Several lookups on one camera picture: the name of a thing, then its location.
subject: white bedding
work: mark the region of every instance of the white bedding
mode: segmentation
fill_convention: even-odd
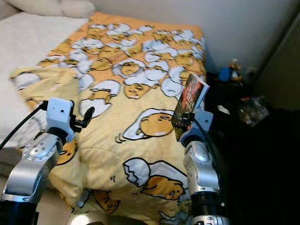
[[[18,13],[0,20],[0,142],[29,111],[8,81],[15,68],[32,67],[88,19]],[[15,147],[17,135],[6,147]]]

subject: book cover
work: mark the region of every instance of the book cover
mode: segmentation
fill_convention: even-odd
[[[180,139],[181,135],[188,130],[189,126],[187,124],[183,125],[183,114],[195,113],[208,89],[208,84],[201,80],[197,75],[189,75],[171,118],[177,141]]]

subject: bed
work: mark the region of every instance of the bed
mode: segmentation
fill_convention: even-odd
[[[205,79],[201,30],[99,12],[89,20],[19,13],[0,26],[6,34],[0,37],[1,85],[10,91],[1,95],[14,98],[1,103],[18,99],[4,81],[8,74],[22,99],[12,118],[50,97],[72,99],[81,117],[96,108],[49,177],[70,209],[147,224],[188,221],[184,151],[170,119],[187,76]],[[45,114],[36,120],[11,147],[23,147],[45,129]]]

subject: white wall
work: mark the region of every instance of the white wall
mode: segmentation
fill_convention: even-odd
[[[90,0],[103,13],[202,27],[207,69],[260,66],[299,0]]]

